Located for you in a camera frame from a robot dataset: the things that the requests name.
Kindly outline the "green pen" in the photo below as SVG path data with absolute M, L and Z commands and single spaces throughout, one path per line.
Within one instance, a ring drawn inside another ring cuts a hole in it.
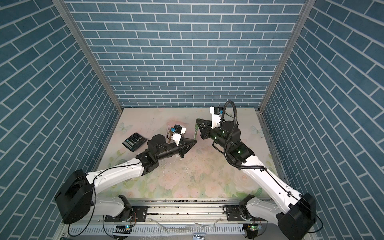
M 199 131 L 199 127 L 197 124 L 195 124 L 195 132 L 194 132 L 194 140 L 197 139 L 197 134 L 198 134 L 198 131 Z

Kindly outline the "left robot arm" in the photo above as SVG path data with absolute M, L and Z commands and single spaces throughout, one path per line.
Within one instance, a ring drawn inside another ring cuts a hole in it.
M 159 166 L 159 161 L 179 155 L 181 158 L 197 144 L 196 140 L 174 134 L 171 143 L 163 135 L 148 140 L 148 147 L 133 159 L 105 170 L 85 173 L 72 172 L 55 195 L 55 202 L 66 225 L 83 219 L 88 214 L 110 217 L 130 217 L 131 205 L 126 197 L 102 199 L 98 194 L 121 182 L 144 176 Z

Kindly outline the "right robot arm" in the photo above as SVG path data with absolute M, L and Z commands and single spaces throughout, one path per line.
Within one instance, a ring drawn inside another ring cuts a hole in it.
M 271 172 L 256 154 L 241 141 L 237 108 L 233 101 L 223 107 L 211 107 L 211 120 L 197 119 L 202 139 L 212 139 L 221 146 L 228 164 L 255 181 L 274 201 L 268 203 L 248 195 L 239 203 L 242 218 L 262 218 L 279 227 L 289 240 L 301 240 L 312 234 L 311 228 L 320 220 L 316 199 L 302 194 Z

